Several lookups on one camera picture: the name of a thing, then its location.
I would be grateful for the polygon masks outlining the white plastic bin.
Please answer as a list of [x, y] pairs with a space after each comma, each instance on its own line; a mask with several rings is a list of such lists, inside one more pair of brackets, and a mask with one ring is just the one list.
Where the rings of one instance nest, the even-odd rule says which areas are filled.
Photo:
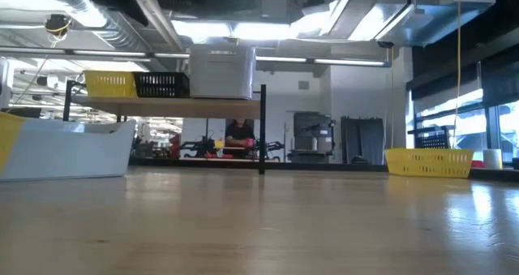
[[250, 100], [255, 60], [239, 56], [190, 58], [190, 94], [193, 98]]
[[135, 121], [109, 124], [22, 118], [0, 182], [104, 178], [127, 172]]

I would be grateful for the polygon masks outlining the yellow slotted plastic basket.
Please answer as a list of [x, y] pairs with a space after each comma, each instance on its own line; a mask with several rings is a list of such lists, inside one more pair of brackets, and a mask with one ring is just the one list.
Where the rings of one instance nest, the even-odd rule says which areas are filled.
[[15, 141], [25, 121], [26, 118], [0, 112], [0, 175], [6, 167]]
[[410, 177], [468, 178], [473, 150], [393, 148], [385, 150], [390, 174]]
[[84, 80], [90, 97], [137, 98], [130, 71], [84, 71]]

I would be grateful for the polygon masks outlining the person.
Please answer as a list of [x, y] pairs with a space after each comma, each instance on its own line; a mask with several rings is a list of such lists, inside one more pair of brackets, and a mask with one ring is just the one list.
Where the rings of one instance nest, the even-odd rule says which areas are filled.
[[246, 159], [252, 154], [255, 135], [246, 119], [233, 119], [225, 129], [224, 154], [237, 159]]

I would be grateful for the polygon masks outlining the grey machine cabinet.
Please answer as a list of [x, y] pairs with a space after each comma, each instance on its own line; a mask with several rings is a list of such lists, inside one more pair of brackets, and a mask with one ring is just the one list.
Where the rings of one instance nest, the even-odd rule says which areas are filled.
[[293, 147], [288, 154], [292, 163], [328, 164], [335, 154], [336, 121], [330, 115], [315, 112], [294, 113]]

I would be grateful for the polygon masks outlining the dark grey cabinet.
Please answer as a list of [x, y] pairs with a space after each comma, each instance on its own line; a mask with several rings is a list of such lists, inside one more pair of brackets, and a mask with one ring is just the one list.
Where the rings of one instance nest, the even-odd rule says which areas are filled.
[[382, 118], [341, 118], [341, 155], [344, 164], [384, 164]]

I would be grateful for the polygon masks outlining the long ceiling light bar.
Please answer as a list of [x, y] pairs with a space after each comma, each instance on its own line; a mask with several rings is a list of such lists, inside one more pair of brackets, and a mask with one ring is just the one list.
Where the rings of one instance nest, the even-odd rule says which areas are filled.
[[390, 67], [391, 63], [387, 61], [362, 60], [362, 59], [334, 59], [334, 58], [295, 58], [295, 57], [277, 57], [277, 56], [256, 56], [258, 62], [283, 62], [283, 63], [301, 63], [312, 65], [328, 65], [328, 66], [352, 66], [352, 67]]
[[31, 48], [0, 46], [0, 54], [27, 54], [31, 57], [37, 55], [48, 55], [55, 58], [64, 57], [87, 57], [87, 58], [172, 58], [188, 59], [189, 54], [182, 53], [153, 53], [153, 52], [128, 52], [128, 51], [108, 51], [92, 49], [55, 49], [55, 48]]

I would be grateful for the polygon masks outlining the grey ceiling box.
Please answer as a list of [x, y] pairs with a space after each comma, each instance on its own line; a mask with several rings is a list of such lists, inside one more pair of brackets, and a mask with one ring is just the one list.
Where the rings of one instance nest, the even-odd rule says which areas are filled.
[[285, 19], [288, 15], [288, 0], [261, 0], [261, 14], [268, 19]]

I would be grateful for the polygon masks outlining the black perforated cart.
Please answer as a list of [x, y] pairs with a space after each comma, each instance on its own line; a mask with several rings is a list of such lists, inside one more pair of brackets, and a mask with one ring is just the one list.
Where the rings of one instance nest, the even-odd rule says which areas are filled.
[[414, 129], [408, 131], [408, 134], [414, 137], [415, 148], [449, 149], [451, 148], [450, 131], [454, 129], [453, 125], [433, 126]]

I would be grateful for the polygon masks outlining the black round ceiling fixture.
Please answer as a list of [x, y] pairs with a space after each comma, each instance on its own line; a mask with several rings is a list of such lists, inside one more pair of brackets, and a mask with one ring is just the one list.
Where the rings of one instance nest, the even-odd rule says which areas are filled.
[[51, 14], [44, 23], [44, 29], [47, 33], [56, 36], [64, 37], [71, 26], [73, 19], [62, 14]]

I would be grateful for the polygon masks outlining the white paper roll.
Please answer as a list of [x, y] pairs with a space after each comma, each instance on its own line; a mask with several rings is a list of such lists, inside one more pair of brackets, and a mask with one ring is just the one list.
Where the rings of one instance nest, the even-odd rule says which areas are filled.
[[500, 149], [485, 149], [483, 151], [483, 164], [488, 170], [502, 170], [502, 151]]

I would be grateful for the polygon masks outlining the black aluminium frame crossbar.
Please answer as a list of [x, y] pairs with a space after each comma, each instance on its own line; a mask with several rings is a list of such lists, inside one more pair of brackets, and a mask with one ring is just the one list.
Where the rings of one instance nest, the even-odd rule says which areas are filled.
[[[131, 157], [128, 165], [131, 166], [164, 166], [164, 167], [191, 167], [191, 168], [220, 168], [258, 170], [258, 161], [239, 161], [237, 159], [152, 159]], [[306, 171], [335, 171], [335, 172], [376, 172], [387, 173], [386, 165], [348, 165], [348, 164], [306, 164], [306, 163], [264, 163], [265, 170], [306, 170]], [[519, 170], [486, 170], [472, 169], [468, 179], [479, 182], [502, 182], [519, 185]]]

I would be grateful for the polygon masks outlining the wooden shelf black frame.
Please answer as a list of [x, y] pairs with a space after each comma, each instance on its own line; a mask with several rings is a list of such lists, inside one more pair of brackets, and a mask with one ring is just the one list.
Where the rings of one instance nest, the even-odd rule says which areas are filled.
[[89, 97], [74, 95], [72, 89], [82, 84], [74, 80], [66, 82], [65, 104], [62, 119], [69, 119], [71, 104], [75, 103], [114, 114], [120, 122], [130, 117], [175, 117], [175, 118], [248, 118], [259, 121], [259, 158], [254, 161], [237, 161], [223, 159], [143, 159], [130, 158], [129, 165], [168, 166], [196, 168], [228, 168], [258, 170], [264, 174], [267, 169], [265, 161], [266, 105], [267, 86], [260, 86], [259, 100], [227, 100], [227, 99], [191, 99], [191, 98], [120, 98]]

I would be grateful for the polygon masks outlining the silver spiral air duct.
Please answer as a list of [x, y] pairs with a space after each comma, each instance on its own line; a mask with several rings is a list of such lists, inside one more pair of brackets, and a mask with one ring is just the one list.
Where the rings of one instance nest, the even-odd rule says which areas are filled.
[[121, 17], [112, 16], [98, 7], [93, 0], [55, 0], [77, 23], [93, 32], [108, 45], [118, 50], [146, 50], [145, 44], [134, 31], [128, 28]]

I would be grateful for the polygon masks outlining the silver rectangular air duct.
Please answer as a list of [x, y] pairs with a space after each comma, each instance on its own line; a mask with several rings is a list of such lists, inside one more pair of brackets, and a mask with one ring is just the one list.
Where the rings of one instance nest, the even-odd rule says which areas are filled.
[[480, 16], [496, 0], [353, 0], [357, 17], [350, 41], [385, 41], [403, 46], [436, 43]]

